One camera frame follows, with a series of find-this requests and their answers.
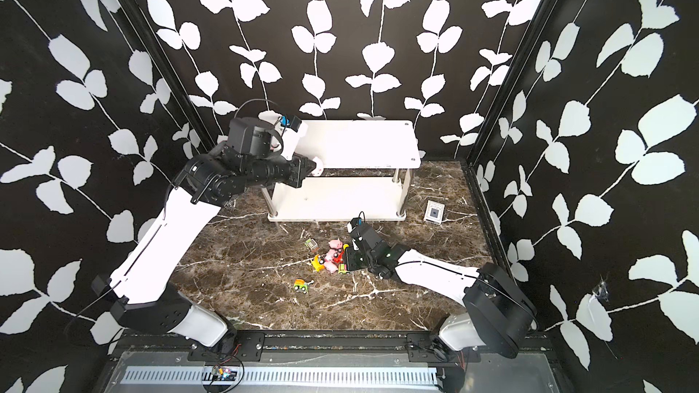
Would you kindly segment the pink rubber pig toy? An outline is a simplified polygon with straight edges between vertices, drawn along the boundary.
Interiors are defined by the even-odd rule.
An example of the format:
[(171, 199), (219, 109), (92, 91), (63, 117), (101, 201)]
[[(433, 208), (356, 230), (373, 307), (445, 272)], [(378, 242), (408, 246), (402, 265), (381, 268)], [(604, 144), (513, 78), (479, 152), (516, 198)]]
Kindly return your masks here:
[(335, 250), (342, 251), (343, 246), (344, 246), (343, 242), (340, 241), (339, 239), (334, 239), (334, 240), (331, 240), (331, 241), (329, 242), (329, 247), (330, 247), (331, 249), (335, 249)]
[(314, 176), (317, 178), (318, 176), (321, 176), (323, 171), (324, 171), (324, 165), (322, 161), (319, 158), (313, 158), (312, 162), (315, 164), (315, 169), (311, 171), (311, 176)]
[(331, 254), (333, 253), (333, 249), (330, 249), (328, 253), (326, 254), (324, 258), (324, 266), (329, 273), (336, 273), (338, 271), (339, 265), (336, 265), (332, 262), (331, 260)]

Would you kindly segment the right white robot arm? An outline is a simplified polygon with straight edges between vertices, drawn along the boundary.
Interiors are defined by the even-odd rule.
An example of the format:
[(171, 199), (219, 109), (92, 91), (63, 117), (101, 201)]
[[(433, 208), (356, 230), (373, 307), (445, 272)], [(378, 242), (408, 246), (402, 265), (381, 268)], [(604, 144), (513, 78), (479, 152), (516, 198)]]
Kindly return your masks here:
[(447, 316), (436, 330), (434, 341), (452, 352), (484, 346), (515, 358), (525, 337), (537, 328), (533, 302), (493, 263), (456, 266), (401, 244), (347, 247), (343, 263), (348, 271), (366, 269), (379, 278), (423, 287), (464, 307), (464, 313)]

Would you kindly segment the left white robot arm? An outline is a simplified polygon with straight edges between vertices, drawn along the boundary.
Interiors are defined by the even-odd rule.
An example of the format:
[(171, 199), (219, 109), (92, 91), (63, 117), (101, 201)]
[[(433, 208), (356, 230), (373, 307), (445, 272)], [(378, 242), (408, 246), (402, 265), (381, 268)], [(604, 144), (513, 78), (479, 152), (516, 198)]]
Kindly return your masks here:
[(296, 116), (233, 118), (224, 141), (187, 162), (136, 249), (110, 276), (93, 282), (96, 294), (112, 301), (110, 314), (118, 325), (178, 334), (207, 348), (234, 340), (225, 318), (189, 300), (169, 280), (202, 229), (233, 198), (250, 187), (299, 188), (321, 173), (318, 158), (296, 151), (307, 132)]

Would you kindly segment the red toy car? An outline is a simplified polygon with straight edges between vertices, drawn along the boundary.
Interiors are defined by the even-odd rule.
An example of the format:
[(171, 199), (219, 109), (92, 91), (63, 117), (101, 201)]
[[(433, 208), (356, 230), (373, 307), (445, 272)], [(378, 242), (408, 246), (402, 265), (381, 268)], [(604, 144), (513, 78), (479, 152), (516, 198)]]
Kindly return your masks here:
[(331, 260), (334, 264), (339, 265), (343, 263), (345, 249), (333, 249), (331, 254)]

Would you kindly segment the yellow orange dump truck toy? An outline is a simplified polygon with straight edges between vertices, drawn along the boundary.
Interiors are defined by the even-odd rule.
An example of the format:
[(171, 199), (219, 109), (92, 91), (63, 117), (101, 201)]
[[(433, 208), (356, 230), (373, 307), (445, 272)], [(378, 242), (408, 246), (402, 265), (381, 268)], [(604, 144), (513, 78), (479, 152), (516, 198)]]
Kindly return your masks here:
[(325, 269), (324, 266), (324, 260), (319, 256), (316, 255), (312, 260), (311, 260), (311, 265), (314, 268), (315, 271), (322, 271)]

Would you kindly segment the green cement mixer truck toy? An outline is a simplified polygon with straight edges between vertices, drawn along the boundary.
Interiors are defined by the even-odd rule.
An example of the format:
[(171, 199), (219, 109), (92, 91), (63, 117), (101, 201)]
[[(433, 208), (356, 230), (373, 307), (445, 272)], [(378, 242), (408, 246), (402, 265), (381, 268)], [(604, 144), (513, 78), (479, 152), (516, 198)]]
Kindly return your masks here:
[(314, 283), (313, 280), (306, 281), (304, 279), (296, 279), (293, 283), (293, 289), (295, 292), (300, 292), (303, 294), (309, 293), (309, 286)]

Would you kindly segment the white two-tier shelf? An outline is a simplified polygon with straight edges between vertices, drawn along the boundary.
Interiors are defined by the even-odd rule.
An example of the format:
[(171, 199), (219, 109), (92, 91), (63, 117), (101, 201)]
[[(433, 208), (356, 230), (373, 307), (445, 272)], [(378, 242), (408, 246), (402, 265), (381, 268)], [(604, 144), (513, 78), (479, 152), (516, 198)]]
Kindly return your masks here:
[(411, 174), (420, 167), (408, 120), (308, 120), (296, 147), (319, 158), (321, 176), (302, 187), (283, 184), (263, 192), (272, 222), (403, 221)]

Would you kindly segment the white square tag card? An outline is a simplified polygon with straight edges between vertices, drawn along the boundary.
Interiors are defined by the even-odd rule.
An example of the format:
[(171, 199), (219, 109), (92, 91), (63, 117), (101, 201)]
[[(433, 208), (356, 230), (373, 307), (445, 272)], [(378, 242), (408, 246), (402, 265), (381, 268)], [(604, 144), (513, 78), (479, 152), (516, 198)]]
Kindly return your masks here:
[(444, 219), (445, 205), (429, 200), (425, 210), (424, 220), (437, 225), (442, 224)]

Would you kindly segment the small green circuit board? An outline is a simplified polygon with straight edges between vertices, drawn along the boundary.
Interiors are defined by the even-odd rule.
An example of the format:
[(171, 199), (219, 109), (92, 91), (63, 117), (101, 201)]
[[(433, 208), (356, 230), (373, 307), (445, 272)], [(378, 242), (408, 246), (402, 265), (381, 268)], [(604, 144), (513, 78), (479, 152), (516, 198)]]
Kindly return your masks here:
[(238, 380), (238, 369), (230, 367), (212, 368), (203, 380), (209, 382), (209, 384), (236, 382)]

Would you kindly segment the white perforated vent strip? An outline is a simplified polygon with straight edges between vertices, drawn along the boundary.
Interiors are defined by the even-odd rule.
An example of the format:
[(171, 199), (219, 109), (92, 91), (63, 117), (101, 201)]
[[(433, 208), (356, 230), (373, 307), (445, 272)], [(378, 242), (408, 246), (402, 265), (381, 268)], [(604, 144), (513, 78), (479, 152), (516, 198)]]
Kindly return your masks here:
[(440, 385), (435, 368), (272, 368), (238, 369), (238, 380), (209, 384), (203, 378), (212, 367), (129, 366), (118, 379), (120, 385), (193, 385), (193, 386), (294, 386), (435, 389)]

